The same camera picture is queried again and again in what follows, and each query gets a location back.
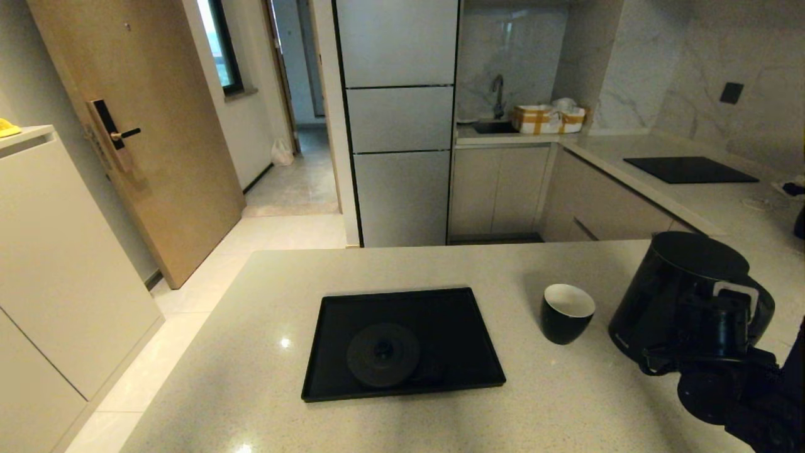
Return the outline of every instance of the refrigerator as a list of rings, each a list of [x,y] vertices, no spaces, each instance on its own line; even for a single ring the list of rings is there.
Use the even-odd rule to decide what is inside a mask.
[[[444,245],[458,0],[336,0],[364,247]]]

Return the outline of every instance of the wall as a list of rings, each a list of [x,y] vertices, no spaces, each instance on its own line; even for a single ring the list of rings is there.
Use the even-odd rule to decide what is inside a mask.
[[[0,2],[0,118],[19,126],[53,124],[109,226],[145,281],[157,271],[146,244],[83,137],[61,79],[25,0]]]
[[[595,108],[604,84],[624,0],[587,0],[568,10],[553,98]]]
[[[347,123],[344,113],[344,95],[341,92],[341,67],[338,62],[335,22],[330,0],[312,0],[313,27],[321,57],[322,89],[327,115],[327,132],[330,138],[330,152],[336,173],[336,184],[341,199],[341,213],[347,234],[347,246],[357,246],[360,239],[357,231],[354,181],[349,160]]]
[[[657,120],[661,130],[793,174],[803,170],[805,7],[801,0],[696,0]],[[736,105],[725,82],[745,84]]]
[[[690,21],[689,1],[625,0],[592,129],[654,126]]]
[[[183,0],[183,3],[237,180],[243,189],[268,167],[275,140],[283,139],[289,147],[293,143],[262,1],[225,2],[226,21],[244,85],[258,89],[255,94],[235,99],[227,99],[221,89],[198,3],[196,0]]]
[[[274,13],[279,30],[279,41],[283,47],[294,118],[297,124],[323,124],[324,118],[317,118],[313,113],[308,63],[305,58],[302,27],[296,0],[275,0]]]
[[[562,48],[566,7],[472,6],[461,18],[456,80],[457,118],[492,118],[497,94],[492,80],[503,76],[506,111],[551,101]]]

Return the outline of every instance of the black cooktop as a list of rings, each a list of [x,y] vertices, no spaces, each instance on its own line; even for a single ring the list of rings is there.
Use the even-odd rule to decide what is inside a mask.
[[[668,184],[758,182],[755,177],[702,156],[645,157],[624,160]]]
[[[506,382],[470,288],[324,297],[306,402]]]

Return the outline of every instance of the electrical outlet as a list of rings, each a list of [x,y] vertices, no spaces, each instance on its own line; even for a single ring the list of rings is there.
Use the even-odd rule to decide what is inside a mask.
[[[728,81],[724,85],[724,91],[721,92],[721,101],[726,104],[737,104],[738,98],[741,97],[741,91],[744,90],[744,84]]]

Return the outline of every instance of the plastic bag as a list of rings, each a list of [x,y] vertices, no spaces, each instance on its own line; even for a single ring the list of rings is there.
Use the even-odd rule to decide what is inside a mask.
[[[287,167],[294,163],[294,153],[288,149],[285,140],[277,139],[271,147],[271,162],[279,167]]]

